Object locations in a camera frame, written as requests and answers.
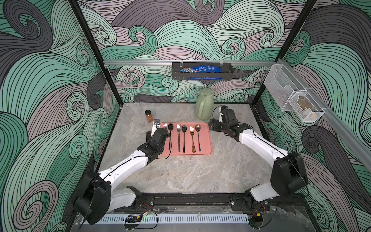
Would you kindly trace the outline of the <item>rainbow iridescent spoon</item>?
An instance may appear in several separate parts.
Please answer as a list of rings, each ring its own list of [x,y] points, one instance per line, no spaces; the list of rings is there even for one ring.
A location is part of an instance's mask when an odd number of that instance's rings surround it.
[[[197,135],[198,135],[198,148],[199,148],[199,151],[201,151],[201,143],[200,143],[200,130],[201,130],[201,126],[200,126],[200,124],[197,124],[195,126],[195,129],[196,129],[196,132],[197,132]]]

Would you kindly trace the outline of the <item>gold ornate fork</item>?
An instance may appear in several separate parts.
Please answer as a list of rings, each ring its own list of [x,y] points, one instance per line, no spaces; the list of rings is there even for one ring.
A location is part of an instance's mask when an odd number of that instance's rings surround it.
[[[194,126],[190,126],[189,129],[190,129],[190,135],[192,138],[192,152],[196,153],[196,148],[195,148],[195,143],[194,143]]]

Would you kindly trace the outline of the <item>black spoon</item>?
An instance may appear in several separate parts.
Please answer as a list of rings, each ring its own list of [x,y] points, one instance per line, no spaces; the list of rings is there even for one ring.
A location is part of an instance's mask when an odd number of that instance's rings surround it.
[[[186,143],[185,143],[185,138],[186,138],[186,132],[187,132],[187,126],[186,125],[183,125],[182,128],[181,128],[182,132],[183,132],[183,153],[186,152]]]
[[[171,136],[172,136],[172,130],[174,129],[174,125],[172,123],[170,123],[168,125],[168,129],[169,129],[169,132],[170,132],[170,136],[169,136],[169,150],[171,150],[172,149],[172,138],[171,138]]]

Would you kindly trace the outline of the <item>silver fork teal handle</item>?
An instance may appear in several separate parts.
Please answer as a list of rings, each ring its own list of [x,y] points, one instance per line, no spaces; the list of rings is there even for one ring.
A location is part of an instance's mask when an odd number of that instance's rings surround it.
[[[178,152],[181,152],[181,124],[177,124],[177,133],[178,133]]]

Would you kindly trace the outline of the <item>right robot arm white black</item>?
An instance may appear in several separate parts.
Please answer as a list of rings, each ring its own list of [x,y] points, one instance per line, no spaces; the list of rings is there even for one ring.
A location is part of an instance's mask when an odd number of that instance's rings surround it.
[[[234,110],[226,105],[220,105],[216,109],[218,119],[210,120],[209,129],[222,132],[246,145],[272,168],[268,182],[254,186],[245,192],[248,202],[260,203],[278,196],[288,196],[307,187],[308,177],[302,155],[280,149],[264,139],[251,125],[239,122]]]

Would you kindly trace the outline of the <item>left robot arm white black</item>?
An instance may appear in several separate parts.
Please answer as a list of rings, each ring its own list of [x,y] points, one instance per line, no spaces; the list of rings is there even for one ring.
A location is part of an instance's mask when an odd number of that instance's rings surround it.
[[[134,187],[127,187],[123,192],[116,187],[136,171],[157,160],[165,148],[170,133],[164,128],[155,130],[149,140],[138,146],[127,158],[99,173],[88,171],[76,187],[74,208],[90,225],[100,221],[107,212],[131,207],[141,193]]]

